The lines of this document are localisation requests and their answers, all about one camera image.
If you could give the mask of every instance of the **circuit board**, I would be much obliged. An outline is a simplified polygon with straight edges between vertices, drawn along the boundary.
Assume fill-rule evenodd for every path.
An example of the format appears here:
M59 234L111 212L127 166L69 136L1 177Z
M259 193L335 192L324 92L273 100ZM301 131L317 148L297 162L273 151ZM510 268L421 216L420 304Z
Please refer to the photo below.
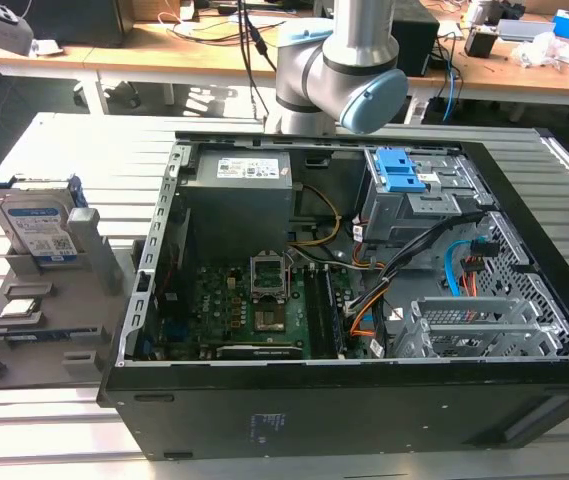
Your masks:
M210 360L216 348L237 345L295 347L302 350L302 358L312 358L305 269L287 270L287 296L281 303L252 298L250 273L249 265L197 270L190 315L166 318L161 329L160 343L171 360ZM256 283L274 286L276 279L275 273L269 273ZM348 273L333 270L331 279L341 307L344 297L348 300L351 295Z

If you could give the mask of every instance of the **power supply label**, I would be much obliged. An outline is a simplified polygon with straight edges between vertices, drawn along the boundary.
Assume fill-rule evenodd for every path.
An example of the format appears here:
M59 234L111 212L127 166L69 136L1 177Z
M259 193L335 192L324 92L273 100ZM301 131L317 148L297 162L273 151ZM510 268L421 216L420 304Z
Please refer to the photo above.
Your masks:
M77 258L77 249L62 229L56 208L11 208L8 215L15 233L38 260L70 262Z
M217 162L217 178L280 178L277 158L222 158Z

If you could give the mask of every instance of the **aluminum extrusion table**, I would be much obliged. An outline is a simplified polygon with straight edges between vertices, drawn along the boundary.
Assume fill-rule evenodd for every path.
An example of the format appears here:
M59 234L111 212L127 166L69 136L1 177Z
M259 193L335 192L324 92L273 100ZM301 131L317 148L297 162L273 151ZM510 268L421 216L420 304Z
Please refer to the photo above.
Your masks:
M128 248L147 234L176 130L257 133L261 126L41 113L0 175L75 171L100 211L101 233L114 247ZM569 262L569 154L555 139L530 129L482 127L389 126L379 133L484 143ZM0 229L0 285L8 245ZM96 394L96 387L0 391L0 478L569 478L569 420L513 451L150 463L117 412L95 404Z

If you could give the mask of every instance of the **metal case frame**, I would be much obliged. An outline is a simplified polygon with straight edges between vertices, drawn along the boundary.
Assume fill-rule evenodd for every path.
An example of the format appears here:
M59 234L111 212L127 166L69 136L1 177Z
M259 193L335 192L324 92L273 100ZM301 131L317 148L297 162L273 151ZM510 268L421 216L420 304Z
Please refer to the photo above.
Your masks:
M180 162L192 148L189 143L211 139L254 148L272 141L282 148L300 142L317 148L410 145L461 150L472 159L481 181L520 235L534 261L530 273L546 280L558 300L554 307L569 319L569 265L488 151L477 143L190 135L173 149L142 255L140 271L148 269L150 285L154 284L150 266L160 247L153 238L164 233ZM139 310L126 318L124 335L152 308L138 281L131 304ZM122 345L115 353L120 357L102 388L149 460L512 448L569 417L565 359L141 366L123 360Z

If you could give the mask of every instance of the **floor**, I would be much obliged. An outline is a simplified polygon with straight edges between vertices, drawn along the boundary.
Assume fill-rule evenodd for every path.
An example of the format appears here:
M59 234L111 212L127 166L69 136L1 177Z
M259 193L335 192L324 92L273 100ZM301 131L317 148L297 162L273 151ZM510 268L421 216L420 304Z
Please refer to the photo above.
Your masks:
M68 80L0 78L0 163L37 112L88 113L86 107L78 106L74 102L75 84L76 82ZM109 102L112 114L253 116L253 108L250 102L246 101L248 97L246 87L229 90L219 87L176 86L174 106L164 105L161 85L136 83L135 88L139 92L142 104L137 108L131 108L128 99L133 91L128 85L121 84L115 92L115 95L119 94L119 98ZM274 94L272 90L266 90L263 94L267 97L268 103ZM443 107L443 102L439 104L431 102L425 123L439 124L443 116ZM508 104L466 102L456 110L451 123L547 128L569 151L569 107L529 105L517 124L511 123L508 119L511 107L512 105ZM404 111L398 113L396 121L400 121L403 117Z

